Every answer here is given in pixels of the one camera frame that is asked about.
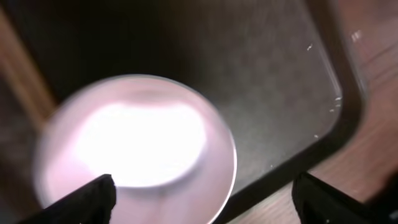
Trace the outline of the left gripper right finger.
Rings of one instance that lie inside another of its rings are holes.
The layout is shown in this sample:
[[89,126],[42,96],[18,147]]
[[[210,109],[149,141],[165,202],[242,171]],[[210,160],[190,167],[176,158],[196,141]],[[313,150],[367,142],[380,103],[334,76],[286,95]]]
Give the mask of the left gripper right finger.
[[397,175],[375,197],[361,203],[322,180],[301,173],[292,200],[301,224],[397,223]]

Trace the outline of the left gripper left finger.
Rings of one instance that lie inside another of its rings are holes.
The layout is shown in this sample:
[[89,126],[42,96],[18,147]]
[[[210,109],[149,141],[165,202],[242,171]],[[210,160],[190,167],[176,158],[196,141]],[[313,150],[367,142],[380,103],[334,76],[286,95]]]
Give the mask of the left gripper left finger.
[[109,224],[116,187],[104,174],[18,224]]

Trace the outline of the pink plate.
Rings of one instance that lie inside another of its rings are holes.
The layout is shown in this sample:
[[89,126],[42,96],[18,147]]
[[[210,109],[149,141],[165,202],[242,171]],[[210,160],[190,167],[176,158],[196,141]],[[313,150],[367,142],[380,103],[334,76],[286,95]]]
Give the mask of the pink plate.
[[54,112],[32,172],[43,207],[109,174],[112,223],[209,224],[236,169],[230,128],[204,96],[168,78],[123,75],[84,87]]

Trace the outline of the wooden chopstick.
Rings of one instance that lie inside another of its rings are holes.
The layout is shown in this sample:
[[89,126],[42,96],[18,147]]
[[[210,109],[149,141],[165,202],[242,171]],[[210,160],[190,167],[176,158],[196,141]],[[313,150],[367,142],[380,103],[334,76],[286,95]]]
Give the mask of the wooden chopstick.
[[1,9],[1,73],[6,77],[35,129],[42,130],[57,105],[39,68],[3,9]]

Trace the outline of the dark brown serving tray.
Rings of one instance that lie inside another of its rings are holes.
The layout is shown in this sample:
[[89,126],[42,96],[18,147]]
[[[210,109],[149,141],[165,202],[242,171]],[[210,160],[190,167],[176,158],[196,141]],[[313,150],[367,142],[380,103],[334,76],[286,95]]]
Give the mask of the dark brown serving tray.
[[56,105],[130,73],[206,96],[237,146],[236,183],[218,223],[341,149],[363,114],[333,1],[7,0],[1,9]]

